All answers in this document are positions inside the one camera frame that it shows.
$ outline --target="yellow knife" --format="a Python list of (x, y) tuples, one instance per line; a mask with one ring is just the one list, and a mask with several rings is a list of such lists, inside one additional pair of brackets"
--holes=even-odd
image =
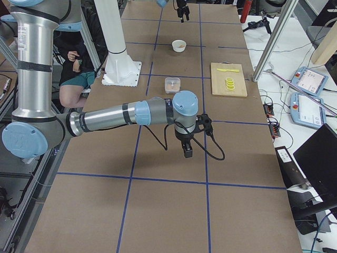
[(230, 71), (230, 72), (240, 72), (240, 70), (229, 70), (229, 69), (216, 69), (222, 72)]

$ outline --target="label on robot arm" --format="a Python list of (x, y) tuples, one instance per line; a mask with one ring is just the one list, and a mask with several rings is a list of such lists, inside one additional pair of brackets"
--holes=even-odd
[(285, 149), (277, 150), (283, 162), (291, 162), (291, 158)]
[(17, 27), (17, 49), (20, 51), (27, 50), (27, 27)]

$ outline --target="white bowl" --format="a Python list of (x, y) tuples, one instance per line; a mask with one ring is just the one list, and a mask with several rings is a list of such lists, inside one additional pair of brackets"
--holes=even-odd
[(173, 47), (173, 50), (178, 53), (183, 52), (186, 48), (186, 42), (182, 40), (176, 40), (172, 42), (172, 47)]

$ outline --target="green shorts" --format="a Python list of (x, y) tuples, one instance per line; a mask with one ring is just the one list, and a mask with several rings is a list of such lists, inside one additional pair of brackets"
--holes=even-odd
[(68, 81), (65, 81), (61, 83), (61, 86), (63, 85), (76, 85), (76, 86), (82, 86), (83, 89), (89, 89), (90, 85), (92, 85), (95, 81), (95, 72), (85, 72), (77, 75), (74, 78), (69, 79)]

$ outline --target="person's hand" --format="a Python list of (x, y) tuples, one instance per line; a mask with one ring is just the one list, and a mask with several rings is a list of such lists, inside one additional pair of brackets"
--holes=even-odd
[(77, 53), (77, 51), (69, 51), (68, 52), (68, 59), (69, 59), (69, 61), (74, 62), (76, 56), (79, 57), (79, 54)]
[(79, 60), (74, 61), (73, 71), (76, 72), (76, 73), (80, 72), (80, 62), (79, 62)]

